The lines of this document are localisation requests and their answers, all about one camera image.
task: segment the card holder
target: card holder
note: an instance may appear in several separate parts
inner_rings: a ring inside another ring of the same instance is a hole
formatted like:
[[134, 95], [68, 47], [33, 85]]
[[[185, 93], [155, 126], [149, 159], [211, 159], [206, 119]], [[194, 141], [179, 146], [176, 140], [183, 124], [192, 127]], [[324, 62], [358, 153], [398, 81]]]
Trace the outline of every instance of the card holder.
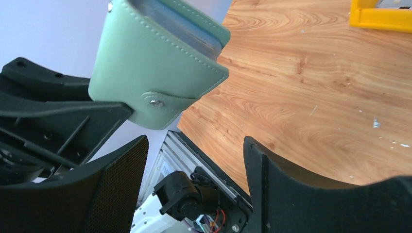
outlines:
[[181, 0], [114, 0], [106, 17], [89, 95], [121, 101], [130, 120], [169, 126], [228, 77], [216, 62], [230, 32]]

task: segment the wall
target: wall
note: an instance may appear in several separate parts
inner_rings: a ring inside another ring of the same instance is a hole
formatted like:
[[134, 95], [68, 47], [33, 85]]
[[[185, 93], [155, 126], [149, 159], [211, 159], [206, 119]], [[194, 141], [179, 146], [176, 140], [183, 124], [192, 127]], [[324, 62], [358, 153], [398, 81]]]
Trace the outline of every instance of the wall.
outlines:
[[[231, 0], [188, 0], [222, 22]], [[103, 0], [0, 0], [0, 66], [22, 56], [51, 70], [90, 77], [107, 14]], [[105, 155], [139, 135], [149, 138], [149, 158], [143, 182], [155, 161], [167, 130], [153, 131], [125, 122], [95, 155]]]

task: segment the white plastic part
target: white plastic part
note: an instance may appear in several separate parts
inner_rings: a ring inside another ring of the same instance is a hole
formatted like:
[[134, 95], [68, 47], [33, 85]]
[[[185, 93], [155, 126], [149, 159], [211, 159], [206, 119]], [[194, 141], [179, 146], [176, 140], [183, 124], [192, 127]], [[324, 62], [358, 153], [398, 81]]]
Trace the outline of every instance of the white plastic part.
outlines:
[[178, 222], [168, 214], [162, 215], [161, 208], [159, 197], [150, 195], [135, 211], [130, 233], [162, 233]]

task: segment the yellow plastic bin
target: yellow plastic bin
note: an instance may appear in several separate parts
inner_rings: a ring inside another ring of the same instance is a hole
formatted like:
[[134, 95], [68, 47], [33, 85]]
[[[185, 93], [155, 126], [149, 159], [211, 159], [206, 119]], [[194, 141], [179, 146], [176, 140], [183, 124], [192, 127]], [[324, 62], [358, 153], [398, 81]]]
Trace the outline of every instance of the yellow plastic bin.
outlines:
[[412, 33], [412, 10], [375, 8], [378, 0], [352, 0], [352, 27]]

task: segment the wooden table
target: wooden table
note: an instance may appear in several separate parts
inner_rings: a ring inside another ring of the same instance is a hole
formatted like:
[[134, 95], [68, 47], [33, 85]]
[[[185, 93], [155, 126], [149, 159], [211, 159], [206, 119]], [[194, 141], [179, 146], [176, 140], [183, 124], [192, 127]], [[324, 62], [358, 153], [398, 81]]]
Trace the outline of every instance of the wooden table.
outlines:
[[252, 136], [354, 184], [412, 174], [412, 34], [351, 28], [349, 0], [234, 0], [223, 84], [179, 128], [248, 192]]

